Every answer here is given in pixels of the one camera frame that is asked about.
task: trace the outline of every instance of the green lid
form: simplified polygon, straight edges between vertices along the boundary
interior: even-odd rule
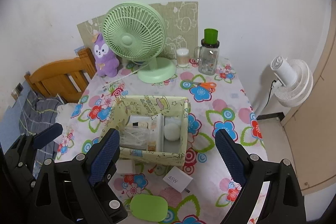
[[[206,44],[216,44],[218,38],[218,30],[205,29],[204,30],[204,42]]]

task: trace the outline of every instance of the stuffed animal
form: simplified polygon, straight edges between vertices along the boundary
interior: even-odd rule
[[[114,77],[117,75],[119,60],[115,53],[104,42],[103,35],[98,33],[94,43],[94,58],[96,60],[97,74],[102,77]]]

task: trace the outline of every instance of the screw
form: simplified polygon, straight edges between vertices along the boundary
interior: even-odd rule
[[[85,159],[85,155],[84,154],[78,154],[76,156],[76,160],[83,160],[83,159]]]
[[[256,155],[256,154],[251,154],[251,155],[250,155],[250,159],[251,159],[251,160],[254,160],[254,161],[257,161],[257,160],[259,159],[259,156]]]
[[[117,200],[111,200],[109,205],[112,209],[118,209],[120,207],[120,202]]]
[[[287,165],[287,166],[288,166],[288,165],[291,165],[291,162],[290,162],[289,159],[286,159],[286,158],[285,158],[282,162],[283,162],[283,164],[285,164],[285,165]]]
[[[44,164],[49,165],[51,163],[51,161],[52,161],[51,158],[48,158],[44,161]]]

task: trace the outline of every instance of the fan center hub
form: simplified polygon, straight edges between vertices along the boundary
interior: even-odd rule
[[[121,42],[125,45],[125,46],[130,46],[133,43],[133,38],[129,35],[123,35],[121,37]]]

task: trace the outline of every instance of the floor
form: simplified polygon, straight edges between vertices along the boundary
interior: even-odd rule
[[[295,170],[292,151],[280,120],[271,118],[259,120],[258,123],[265,143],[268,161],[280,162],[286,158],[290,160]]]
[[[265,143],[268,161],[280,162],[289,159],[295,170],[293,155],[285,130],[278,118],[259,120],[259,128]],[[336,183],[304,197],[307,221],[319,219],[336,193]]]

